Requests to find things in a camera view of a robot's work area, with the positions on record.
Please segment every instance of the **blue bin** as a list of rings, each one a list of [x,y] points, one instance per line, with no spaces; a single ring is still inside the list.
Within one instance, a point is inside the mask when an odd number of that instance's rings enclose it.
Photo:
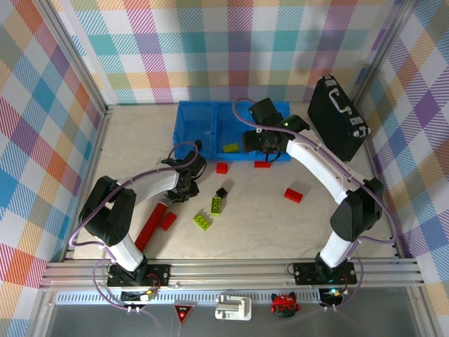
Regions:
[[[248,108],[250,102],[237,103],[239,114],[247,121],[253,121]],[[284,118],[290,116],[290,105],[287,102],[274,102],[276,109]],[[181,101],[177,108],[173,144],[199,139],[203,147],[200,153],[206,160],[211,161],[262,161],[265,153],[252,151],[243,152],[241,137],[243,132],[254,128],[239,121],[232,112],[232,102],[192,102]],[[238,143],[240,152],[224,153],[223,146]],[[191,146],[182,146],[176,149],[177,159],[184,158]],[[279,161],[290,161],[291,157],[283,153]]]

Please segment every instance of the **green lego brick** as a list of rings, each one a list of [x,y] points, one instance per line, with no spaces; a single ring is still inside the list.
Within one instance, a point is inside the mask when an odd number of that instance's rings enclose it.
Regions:
[[[213,197],[212,198],[212,206],[210,207],[210,214],[214,216],[219,216],[222,211],[222,198]]]
[[[240,147],[239,147],[239,144],[237,144],[237,143],[225,145],[225,146],[223,147],[223,152],[224,152],[224,153],[228,153],[228,152],[238,152],[238,151],[240,151]]]
[[[211,223],[206,220],[201,214],[196,214],[194,216],[195,223],[201,227],[202,230],[206,231],[210,227]]]

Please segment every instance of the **table surface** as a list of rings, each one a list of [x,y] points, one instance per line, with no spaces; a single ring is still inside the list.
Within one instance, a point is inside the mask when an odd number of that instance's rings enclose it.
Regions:
[[[307,104],[292,103],[293,114],[311,124]],[[113,110],[95,181],[104,175],[121,179],[146,171],[165,158],[172,147],[177,105],[118,106]],[[349,167],[372,178],[368,155],[362,147]],[[229,163],[228,174],[216,174],[209,162],[198,180],[200,193],[185,203],[174,204],[177,215],[171,228],[156,229],[144,251],[148,258],[314,258],[332,232],[329,219],[337,204],[327,189],[300,162],[275,163],[254,168],[251,161]],[[200,211],[210,213],[210,202],[220,187],[228,190],[226,204],[212,226],[203,231],[192,219]],[[283,197],[290,187],[304,195],[300,204]],[[159,196],[134,209],[130,235],[135,239]],[[385,216],[366,232],[389,238]],[[79,242],[92,239],[82,230]],[[364,242],[354,252],[364,258],[394,256],[390,245]],[[74,258],[101,258],[95,246],[77,247]]]

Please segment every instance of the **warning sign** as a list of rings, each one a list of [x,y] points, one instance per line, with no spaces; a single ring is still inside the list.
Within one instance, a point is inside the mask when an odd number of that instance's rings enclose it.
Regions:
[[[194,307],[194,305],[175,304],[177,318],[180,319],[181,324],[185,321],[185,319],[187,318],[187,315],[192,311],[193,307]]]

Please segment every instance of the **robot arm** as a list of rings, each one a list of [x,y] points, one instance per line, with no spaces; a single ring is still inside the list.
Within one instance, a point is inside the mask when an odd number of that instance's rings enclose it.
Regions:
[[[201,142],[195,143],[201,149]],[[189,163],[194,155],[195,151],[191,151],[184,159],[164,159],[159,168],[171,166],[173,170],[150,174],[119,190],[84,227],[108,247],[119,266],[116,273],[128,283],[141,284],[147,276],[147,259],[128,233],[134,207],[163,191],[168,191],[167,198],[172,202],[195,197],[199,193],[195,180],[205,169],[206,160],[199,154],[192,164],[176,168]],[[81,210],[79,222],[82,223],[118,185],[119,181],[108,176],[98,179]]]
[[[326,149],[326,146],[320,142],[313,131],[303,130],[300,131],[300,134]],[[357,237],[379,220],[382,209],[358,185],[347,180],[315,149],[299,138],[288,141],[286,152],[306,166],[328,189],[339,205],[330,219],[333,232],[327,244],[317,256],[317,264],[322,264],[323,272],[328,268],[329,271],[326,274],[329,274],[346,260],[347,253]],[[351,169],[344,165],[331,151],[328,150],[328,153],[342,167],[351,172]],[[352,171],[352,175],[357,181],[364,181],[375,194],[382,196],[382,184],[376,178],[366,181],[358,173]]]
[[[115,262],[123,269],[133,272],[144,260],[142,252],[137,249],[128,233],[134,207],[160,192],[174,189],[178,178],[179,173],[173,170],[137,180],[131,188],[123,188],[117,193],[111,208],[103,207],[85,226],[91,235],[109,248],[116,259]],[[101,177],[81,211],[80,222],[119,184],[108,176]]]
[[[315,133],[309,130],[309,125],[305,121],[296,115],[284,119],[270,99],[265,98],[255,103],[249,110],[256,124],[295,131],[327,150]],[[292,158],[305,165],[323,183],[338,204],[330,218],[333,232],[315,259],[315,268],[321,279],[332,279],[339,267],[346,261],[352,244],[362,232],[369,230],[380,219],[382,215],[380,205],[357,184],[346,179],[320,155],[319,151],[291,134],[278,131],[246,131],[243,134],[242,143],[247,152],[253,150],[266,153],[274,150],[279,153],[287,152]],[[326,152],[340,166],[351,172],[351,169],[330,150]],[[382,198],[383,186],[378,179],[373,178],[368,181],[355,172],[352,172],[352,175],[357,181],[363,182],[380,199]]]

